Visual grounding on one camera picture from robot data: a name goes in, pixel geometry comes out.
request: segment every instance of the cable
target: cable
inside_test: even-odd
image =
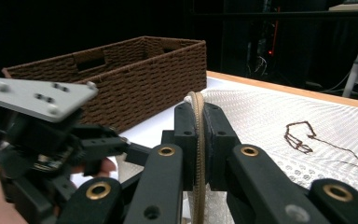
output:
[[[328,90],[326,90],[326,91],[319,91],[319,92],[320,92],[320,93],[324,93],[324,92],[330,92],[330,91],[332,91],[333,89],[335,89],[335,88],[337,88],[339,85],[341,85],[341,83],[342,83],[349,75],[350,75],[350,72],[349,72],[344,78],[342,78],[342,80],[341,80],[340,82],[338,82],[338,84],[337,84],[335,87],[330,88],[330,89],[328,89]]]

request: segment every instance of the screw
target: screw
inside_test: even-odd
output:
[[[286,215],[290,218],[294,219],[297,222],[309,222],[310,221],[310,214],[308,212],[295,204],[288,204],[284,207]]]
[[[53,104],[49,104],[48,105],[48,112],[52,115],[56,115],[60,112],[60,110],[58,109],[58,107],[56,105]]]
[[[0,81],[0,91],[1,92],[8,91],[8,85],[3,81]]]
[[[91,82],[91,81],[88,81],[87,82],[87,86],[92,89],[92,90],[95,90],[97,89],[97,85],[95,85],[95,83]]]

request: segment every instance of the basket rim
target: basket rim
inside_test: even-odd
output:
[[[161,60],[161,59],[164,59],[164,58],[170,58],[172,55],[174,55],[174,54],[176,54],[178,52],[186,51],[186,50],[188,50],[188,48],[195,48],[195,47],[199,47],[199,46],[205,46],[205,41],[201,40],[199,43],[197,43],[195,45],[187,46],[187,47],[182,48],[182,49],[176,49],[176,50],[173,50],[171,52],[164,53],[164,54],[161,54],[161,55],[158,55],[158,56],[154,56],[152,58],[145,59],[145,60],[142,60],[142,61],[137,62],[137,63],[127,64],[125,66],[122,66],[122,67],[119,67],[117,69],[113,69],[113,70],[110,70],[110,71],[106,71],[104,73],[101,73],[101,74],[93,76],[93,77],[86,77],[86,78],[84,78],[82,80],[77,81],[76,83],[87,83],[88,81],[92,81],[95,78],[102,79],[104,77],[111,76],[114,73],[120,73],[122,71],[129,71],[133,67],[138,67],[139,65],[142,65],[144,63],[151,63],[153,61]]]
[[[2,70],[1,70],[1,72],[5,75],[5,77],[10,77],[10,78],[11,78],[11,74],[10,74],[10,72],[8,71],[8,70],[11,70],[11,69],[17,69],[17,68],[28,67],[28,66],[32,66],[32,65],[34,65],[34,64],[39,64],[39,63],[48,63],[48,62],[51,62],[51,61],[58,61],[58,60],[65,59],[65,58],[68,58],[68,57],[72,57],[72,58],[73,58],[73,57],[75,56],[75,54],[78,54],[78,53],[85,53],[85,52],[93,51],[93,50],[96,50],[96,49],[106,49],[106,48],[109,48],[109,47],[114,46],[114,45],[116,45],[116,44],[128,43],[128,42],[132,42],[132,41],[139,40],[139,39],[166,39],[166,40],[187,41],[187,42],[193,42],[193,43],[194,43],[194,45],[187,46],[187,47],[184,47],[184,48],[182,48],[182,49],[186,49],[186,48],[190,48],[190,47],[193,47],[193,46],[197,46],[198,44],[205,44],[205,40],[183,39],[183,38],[173,38],[173,37],[160,37],[160,36],[142,35],[142,36],[134,37],[134,38],[127,39],[127,40],[118,41],[118,42],[115,42],[115,43],[111,43],[111,44],[108,44],[108,45],[103,45],[103,46],[96,47],[96,48],[92,48],[92,49],[83,49],[83,50],[80,50],[80,51],[76,51],[76,52],[72,52],[72,53],[67,53],[67,54],[63,54],[63,55],[58,55],[58,56],[55,56],[55,57],[51,57],[51,58],[47,58],[47,59],[42,59],[42,60],[30,62],[30,63],[22,63],[22,64],[18,64],[18,65],[14,65],[14,66],[3,67]],[[164,53],[164,54],[159,55],[159,56],[170,55],[170,53],[177,52],[177,50],[181,50],[181,49],[176,49],[176,50],[173,50],[172,52]]]

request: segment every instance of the beige rope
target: beige rope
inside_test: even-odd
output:
[[[196,118],[196,132],[199,135],[197,141],[196,183],[193,189],[192,223],[203,224],[205,208],[205,138],[202,111],[204,101],[200,92],[191,91],[188,96],[191,97]]]

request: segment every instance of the gray metal plate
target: gray metal plate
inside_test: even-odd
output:
[[[50,122],[63,120],[97,92],[93,83],[0,78],[0,106]]]

